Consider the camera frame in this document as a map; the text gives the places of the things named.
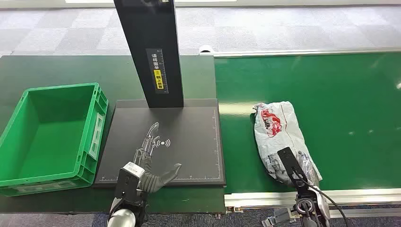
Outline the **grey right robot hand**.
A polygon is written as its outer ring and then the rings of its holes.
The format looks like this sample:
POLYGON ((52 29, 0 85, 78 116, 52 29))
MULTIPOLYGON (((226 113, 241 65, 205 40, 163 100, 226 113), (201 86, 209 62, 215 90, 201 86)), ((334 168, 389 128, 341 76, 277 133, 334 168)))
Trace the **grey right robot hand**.
POLYGON ((320 180, 314 167, 313 161, 309 157, 309 155, 299 150, 297 152, 297 160, 304 174, 306 175, 308 182, 311 185, 319 186, 320 180))

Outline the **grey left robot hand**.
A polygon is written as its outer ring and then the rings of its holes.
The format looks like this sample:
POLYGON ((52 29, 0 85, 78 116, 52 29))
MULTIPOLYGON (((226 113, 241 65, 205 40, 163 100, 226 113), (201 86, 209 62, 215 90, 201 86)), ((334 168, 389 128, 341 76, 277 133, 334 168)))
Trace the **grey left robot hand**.
POLYGON ((178 176, 178 172, 182 164, 176 163, 172 170, 155 175, 152 173, 152 154, 156 147, 156 143, 160 136, 158 135, 159 123, 155 122, 151 125, 149 131, 145 135, 141 147, 136 149, 133 162, 144 169, 138 189, 147 193, 157 192, 159 189, 170 183, 178 176))

